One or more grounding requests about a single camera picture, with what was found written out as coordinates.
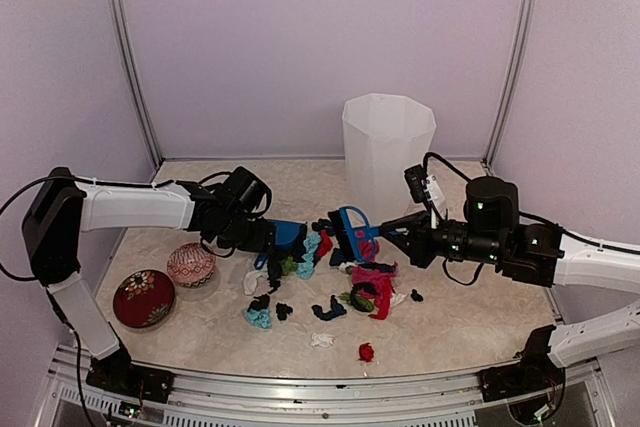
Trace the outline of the blue hand brush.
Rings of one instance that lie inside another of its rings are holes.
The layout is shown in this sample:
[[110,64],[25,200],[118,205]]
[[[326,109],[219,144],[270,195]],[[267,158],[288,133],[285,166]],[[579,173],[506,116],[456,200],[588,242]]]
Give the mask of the blue hand brush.
[[382,225],[372,226],[366,214],[355,206],[330,211],[328,218],[347,261],[373,262],[378,253],[378,238],[398,235],[395,230],[383,230]]

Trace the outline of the blue dustpan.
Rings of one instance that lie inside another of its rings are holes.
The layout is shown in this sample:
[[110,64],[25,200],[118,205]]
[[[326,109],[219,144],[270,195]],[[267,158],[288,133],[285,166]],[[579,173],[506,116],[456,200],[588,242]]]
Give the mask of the blue dustpan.
[[288,257],[301,256],[300,249],[307,234],[305,223],[259,219],[256,226],[258,234],[258,256],[253,268],[280,268]]

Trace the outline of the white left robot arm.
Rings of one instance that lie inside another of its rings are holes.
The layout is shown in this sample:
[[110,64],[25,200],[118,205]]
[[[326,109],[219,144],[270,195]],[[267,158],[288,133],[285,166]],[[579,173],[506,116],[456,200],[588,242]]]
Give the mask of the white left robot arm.
[[275,245],[276,227],[265,219],[271,189],[244,167],[211,186],[170,180],[138,184],[76,177],[54,169],[22,222],[36,281],[91,356],[102,377],[121,392],[140,381],[137,365],[119,352],[121,342],[83,279],[81,234],[103,229],[165,228],[198,233],[204,244],[233,252],[263,253]]

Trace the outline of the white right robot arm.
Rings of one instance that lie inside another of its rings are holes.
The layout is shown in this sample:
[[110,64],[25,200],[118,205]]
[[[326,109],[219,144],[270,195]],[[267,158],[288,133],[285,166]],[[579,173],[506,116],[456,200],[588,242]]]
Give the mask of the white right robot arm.
[[[418,213],[381,224],[379,235],[426,268],[441,257],[449,262],[495,266],[498,273],[542,287],[588,286],[637,294],[639,249],[581,237],[553,223],[533,223],[482,229],[457,220],[432,222]],[[511,380],[523,391],[546,379],[557,368],[634,347],[639,343],[639,304],[578,323],[533,331],[513,366]]]

